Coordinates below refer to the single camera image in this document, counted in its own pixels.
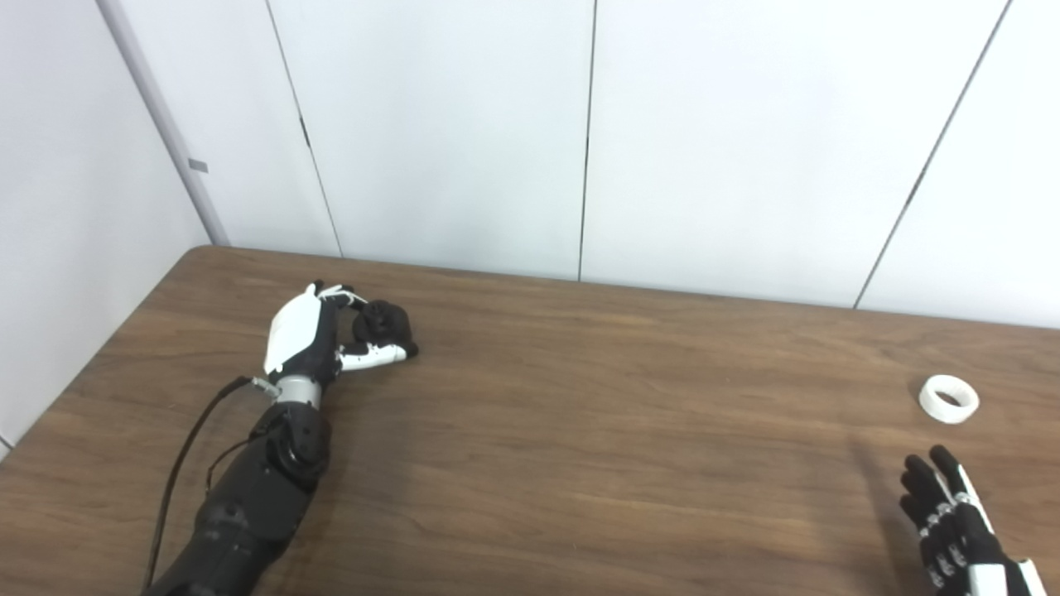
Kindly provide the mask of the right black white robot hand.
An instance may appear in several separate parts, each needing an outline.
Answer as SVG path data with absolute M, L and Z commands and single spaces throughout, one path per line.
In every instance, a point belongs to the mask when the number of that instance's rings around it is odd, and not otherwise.
M 936 595 L 1045 595 L 1031 559 L 1004 550 L 961 461 L 943 445 L 908 455 L 902 512 L 918 536 L 920 561 Z

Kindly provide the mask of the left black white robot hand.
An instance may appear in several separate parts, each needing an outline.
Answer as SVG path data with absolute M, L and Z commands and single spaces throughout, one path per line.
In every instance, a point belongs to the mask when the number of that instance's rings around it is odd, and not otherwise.
M 277 311 L 263 369 L 273 384 L 285 376 L 307 376 L 325 387 L 342 373 L 418 354 L 412 322 L 403 308 L 317 280 Z

